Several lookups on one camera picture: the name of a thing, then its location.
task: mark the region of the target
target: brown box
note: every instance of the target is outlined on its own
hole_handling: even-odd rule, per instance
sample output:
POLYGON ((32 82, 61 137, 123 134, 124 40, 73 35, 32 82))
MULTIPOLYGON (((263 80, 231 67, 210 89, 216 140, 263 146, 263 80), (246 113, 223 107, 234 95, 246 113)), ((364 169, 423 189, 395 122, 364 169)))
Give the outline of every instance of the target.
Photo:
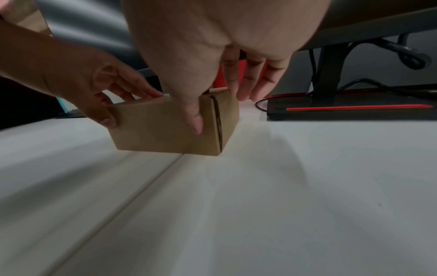
POLYGON ((109 108, 118 127, 109 130, 119 150, 219 155, 239 121, 239 103, 228 90, 202 95, 203 133, 192 134, 171 98, 137 100, 109 108))

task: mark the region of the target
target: red line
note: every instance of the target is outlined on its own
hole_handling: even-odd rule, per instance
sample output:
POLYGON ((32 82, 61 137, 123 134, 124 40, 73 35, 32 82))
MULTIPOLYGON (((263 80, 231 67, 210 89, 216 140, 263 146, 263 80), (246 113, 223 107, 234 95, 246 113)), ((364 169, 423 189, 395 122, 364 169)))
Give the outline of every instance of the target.
POLYGON ((294 107, 287 111, 325 111, 325 110, 359 110, 359 109, 405 109, 405 108, 433 108, 432 105, 356 105, 356 106, 323 106, 323 107, 294 107))

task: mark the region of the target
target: hand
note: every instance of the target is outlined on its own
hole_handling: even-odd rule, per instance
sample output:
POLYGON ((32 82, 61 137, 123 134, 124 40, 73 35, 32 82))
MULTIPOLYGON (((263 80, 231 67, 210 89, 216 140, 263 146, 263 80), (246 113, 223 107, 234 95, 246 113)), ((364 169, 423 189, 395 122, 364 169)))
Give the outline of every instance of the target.
POLYGON ((212 84, 219 64, 239 100, 262 99, 284 74, 291 55, 314 34, 330 0, 121 2, 138 49, 178 103, 185 122, 200 134, 198 97, 212 84), (239 49, 247 52, 240 87, 239 49))
POLYGON ((116 121, 106 109, 109 90, 124 101, 160 97, 144 77, 111 54, 0 22, 0 72, 37 91, 64 98, 107 127, 116 121))

